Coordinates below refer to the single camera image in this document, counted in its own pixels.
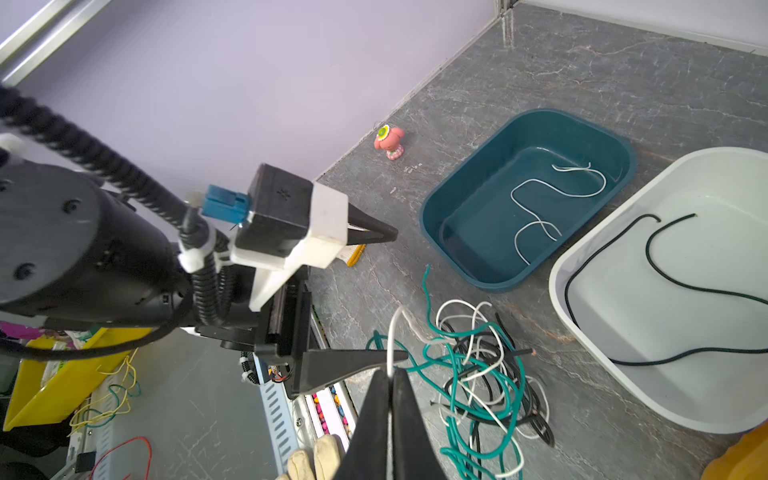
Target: dark blue bin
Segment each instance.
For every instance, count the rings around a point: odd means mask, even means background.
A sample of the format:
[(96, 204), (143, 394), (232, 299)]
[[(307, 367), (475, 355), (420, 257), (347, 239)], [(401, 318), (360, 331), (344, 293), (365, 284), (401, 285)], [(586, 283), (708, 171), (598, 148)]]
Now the dark blue bin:
[[(571, 198), (535, 182), (515, 198), (563, 233), (552, 241), (540, 225), (515, 233), (533, 216), (516, 205), (511, 190), (538, 178), (570, 194), (599, 190), (602, 178), (591, 172), (557, 172), (558, 167), (591, 167), (607, 179), (602, 193)], [(459, 275), (489, 292), (509, 290), (595, 215), (629, 182), (637, 155), (626, 140), (563, 111), (537, 109), (512, 118), (467, 157), (426, 198), (422, 233)]]

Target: screw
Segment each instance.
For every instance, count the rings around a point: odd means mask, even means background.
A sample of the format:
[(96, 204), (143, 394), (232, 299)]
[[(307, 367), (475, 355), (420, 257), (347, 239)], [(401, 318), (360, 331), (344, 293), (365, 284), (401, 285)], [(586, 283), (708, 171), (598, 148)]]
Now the screw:
[(13, 273), (13, 277), (16, 280), (26, 280), (32, 274), (35, 272), (35, 264), (34, 263), (22, 263), (21, 265), (16, 267), (16, 270)]
[(72, 212), (78, 209), (78, 205), (80, 205), (80, 200), (75, 198), (72, 200), (65, 201), (61, 209), (64, 211), (65, 214), (71, 214)]

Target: white plastic tray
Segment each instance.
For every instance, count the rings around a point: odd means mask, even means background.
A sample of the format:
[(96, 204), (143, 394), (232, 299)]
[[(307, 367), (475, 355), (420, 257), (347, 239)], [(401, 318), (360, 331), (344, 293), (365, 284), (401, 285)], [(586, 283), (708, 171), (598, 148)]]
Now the white plastic tray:
[[(768, 154), (708, 148), (688, 154), (624, 202), (558, 259), (549, 293), (563, 324), (624, 387), (659, 414), (714, 433), (751, 429), (768, 418), (768, 354), (697, 353), (662, 366), (616, 366), (663, 359), (701, 346), (768, 347), (768, 306), (674, 285), (645, 258), (685, 283), (768, 297)], [(571, 284), (577, 327), (564, 301), (571, 274), (642, 214)]]

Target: gray marble tabletop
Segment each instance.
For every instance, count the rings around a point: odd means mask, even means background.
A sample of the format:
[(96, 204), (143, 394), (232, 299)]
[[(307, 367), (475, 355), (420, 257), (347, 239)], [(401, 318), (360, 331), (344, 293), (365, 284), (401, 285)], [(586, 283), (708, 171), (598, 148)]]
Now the gray marble tabletop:
[[(386, 333), (402, 303), (424, 318), (421, 279), (432, 265), (432, 304), (490, 301), (520, 344), (533, 346), (526, 369), (546, 385), (556, 446), (522, 439), (525, 477), (699, 478), (738, 435), (710, 435), (661, 418), (611, 378), (568, 334), (548, 295), (554, 261), (670, 162), (706, 147), (768, 151), (768, 58), (519, 4), (513, 42), (500, 24), (386, 119), (406, 132), (405, 156), (389, 161), (366, 138), (321, 178), (357, 207), (396, 226), (395, 243), (371, 245), (359, 263), (314, 270), (310, 286), (332, 347), (362, 348)], [(432, 188), (510, 117), (552, 107), (628, 138), (640, 158), (634, 180), (563, 248), (507, 293), (465, 283), (419, 231), (419, 208)], [(414, 352), (406, 328), (397, 336)], [(370, 372), (352, 377), (358, 408)], [(433, 446), (447, 444), (432, 394), (412, 383)], [(490, 429), (484, 445), (493, 442)], [(449, 478), (453, 466), (438, 455)], [(507, 462), (514, 465), (508, 452)]]

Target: red wire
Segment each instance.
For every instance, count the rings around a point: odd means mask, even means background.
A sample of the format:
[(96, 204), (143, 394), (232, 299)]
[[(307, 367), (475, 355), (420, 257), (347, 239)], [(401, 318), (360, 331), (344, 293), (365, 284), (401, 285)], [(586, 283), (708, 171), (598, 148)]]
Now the red wire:
[(107, 450), (107, 453), (104, 453), (104, 454), (101, 456), (101, 458), (100, 458), (100, 459), (98, 459), (98, 462), (96, 462), (96, 464), (94, 465), (94, 468), (93, 468), (93, 470), (91, 470), (91, 474), (88, 476), (88, 480), (93, 480), (93, 477), (94, 477), (94, 473), (96, 472), (96, 467), (98, 467), (98, 464), (100, 464), (100, 463), (101, 463), (101, 461), (102, 461), (102, 460), (104, 460), (104, 458), (105, 458), (107, 455), (109, 455), (110, 453), (112, 453), (112, 452), (114, 452), (115, 450), (119, 449), (121, 446), (123, 446), (123, 445), (126, 445), (126, 444), (128, 444), (128, 443), (131, 443), (131, 442), (133, 442), (134, 440), (144, 440), (144, 443), (146, 443), (146, 444), (147, 444), (147, 449), (149, 450), (149, 460), (147, 460), (147, 474), (146, 474), (146, 475), (144, 475), (144, 480), (148, 480), (148, 479), (149, 479), (149, 466), (150, 466), (150, 464), (152, 463), (152, 445), (150, 445), (150, 444), (149, 444), (149, 440), (147, 440), (147, 438), (146, 438), (146, 437), (133, 437), (133, 438), (132, 438), (132, 439), (130, 439), (130, 440), (126, 440), (125, 442), (122, 442), (120, 445), (118, 445), (118, 446), (114, 447), (113, 449), (109, 449), (109, 450)]

